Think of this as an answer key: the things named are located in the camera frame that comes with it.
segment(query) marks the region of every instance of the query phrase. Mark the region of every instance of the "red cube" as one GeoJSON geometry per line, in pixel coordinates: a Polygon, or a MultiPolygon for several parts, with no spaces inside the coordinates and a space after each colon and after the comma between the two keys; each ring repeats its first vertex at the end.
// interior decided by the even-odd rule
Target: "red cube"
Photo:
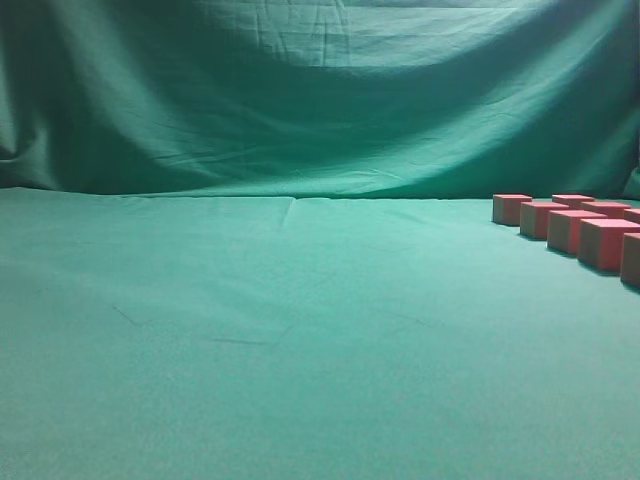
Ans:
{"type": "Polygon", "coordinates": [[[520,206],[533,198],[528,195],[494,195],[493,221],[503,225],[517,227],[520,225],[520,206]]]}
{"type": "Polygon", "coordinates": [[[593,202],[595,198],[586,195],[554,195],[551,199],[556,203],[569,205],[574,210],[580,210],[582,202],[593,202]]]}
{"type": "Polygon", "coordinates": [[[588,210],[555,210],[549,214],[547,246],[554,250],[575,255],[580,245],[580,220],[584,218],[607,218],[588,210]]]}
{"type": "Polygon", "coordinates": [[[553,210],[569,210],[569,206],[555,202],[523,203],[520,209],[520,233],[536,240],[545,240],[549,230],[549,212],[553,210]]]}
{"type": "Polygon", "coordinates": [[[578,259],[598,270],[618,272],[625,233],[640,233],[640,225],[617,218],[581,220],[578,259]]]}
{"type": "Polygon", "coordinates": [[[583,202],[582,209],[590,212],[602,213],[609,218],[624,218],[624,211],[631,205],[620,202],[583,202]]]}
{"type": "Polygon", "coordinates": [[[627,233],[624,236],[620,279],[640,288],[640,233],[627,233]]]}
{"type": "Polygon", "coordinates": [[[630,222],[640,223],[640,208],[630,208],[624,211],[624,219],[630,222]]]}

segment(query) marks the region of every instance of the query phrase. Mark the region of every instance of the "green backdrop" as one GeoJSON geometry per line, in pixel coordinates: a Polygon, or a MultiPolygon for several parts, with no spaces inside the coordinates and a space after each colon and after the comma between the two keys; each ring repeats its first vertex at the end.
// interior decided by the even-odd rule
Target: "green backdrop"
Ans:
{"type": "Polygon", "coordinates": [[[0,9],[3,187],[640,198],[636,1],[0,9]]]}

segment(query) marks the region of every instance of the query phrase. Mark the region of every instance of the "table surface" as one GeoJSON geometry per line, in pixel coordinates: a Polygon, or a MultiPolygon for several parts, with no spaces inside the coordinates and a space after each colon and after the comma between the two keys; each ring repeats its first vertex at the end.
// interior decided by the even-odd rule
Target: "table surface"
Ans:
{"type": "Polygon", "coordinates": [[[490,218],[1,191],[0,478],[636,478],[640,294],[490,218]]]}

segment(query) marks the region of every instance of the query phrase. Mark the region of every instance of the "green sheet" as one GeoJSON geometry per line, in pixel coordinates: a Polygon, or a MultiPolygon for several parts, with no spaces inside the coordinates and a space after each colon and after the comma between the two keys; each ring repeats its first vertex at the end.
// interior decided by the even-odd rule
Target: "green sheet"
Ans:
{"type": "Polygon", "coordinates": [[[0,192],[0,478],[635,478],[640,295],[490,217],[0,192]]]}
{"type": "Polygon", "coordinates": [[[0,186],[640,198],[632,0],[3,0],[0,186]]]}

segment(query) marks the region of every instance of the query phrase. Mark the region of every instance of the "red block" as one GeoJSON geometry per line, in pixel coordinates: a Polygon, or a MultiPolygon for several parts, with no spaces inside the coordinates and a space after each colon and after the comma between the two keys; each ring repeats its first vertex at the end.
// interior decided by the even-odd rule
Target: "red block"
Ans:
{"type": "Polygon", "coordinates": [[[620,202],[582,202],[582,209],[602,213],[610,218],[624,218],[624,211],[631,205],[620,202]]]}
{"type": "Polygon", "coordinates": [[[523,203],[520,209],[520,233],[545,240],[549,230],[549,212],[552,210],[569,210],[569,206],[554,202],[523,203]]]}
{"type": "Polygon", "coordinates": [[[614,218],[582,220],[578,259],[598,270],[619,271],[625,233],[640,233],[640,225],[614,218]]]}
{"type": "Polygon", "coordinates": [[[580,220],[584,218],[607,218],[588,210],[555,210],[549,214],[547,246],[554,250],[575,255],[580,245],[580,220]]]}
{"type": "Polygon", "coordinates": [[[630,208],[624,211],[624,219],[630,222],[640,223],[640,208],[630,208]]]}
{"type": "Polygon", "coordinates": [[[533,198],[528,195],[494,195],[493,221],[517,227],[520,225],[520,206],[531,200],[533,198]]]}
{"type": "Polygon", "coordinates": [[[640,288],[640,234],[627,233],[622,244],[620,279],[640,288]]]}
{"type": "Polygon", "coordinates": [[[574,210],[580,210],[582,202],[593,202],[595,198],[586,195],[554,195],[551,199],[556,203],[569,205],[574,210]]]}

